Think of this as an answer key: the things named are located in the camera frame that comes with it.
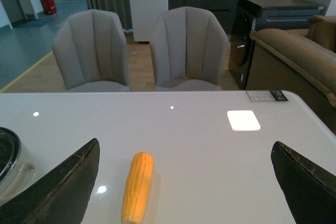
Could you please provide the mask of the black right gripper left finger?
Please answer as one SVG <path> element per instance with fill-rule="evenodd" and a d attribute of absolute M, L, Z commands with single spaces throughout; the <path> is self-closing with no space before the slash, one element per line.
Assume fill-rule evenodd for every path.
<path fill-rule="evenodd" d="M 1 206 L 1 223 L 81 223 L 99 169 L 90 140 L 25 191 Z"/>

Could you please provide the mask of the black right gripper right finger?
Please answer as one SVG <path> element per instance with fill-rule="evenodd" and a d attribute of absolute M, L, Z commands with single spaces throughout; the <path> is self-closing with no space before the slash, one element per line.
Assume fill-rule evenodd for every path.
<path fill-rule="evenodd" d="M 280 141 L 271 162 L 296 223 L 335 223 L 335 175 Z"/>

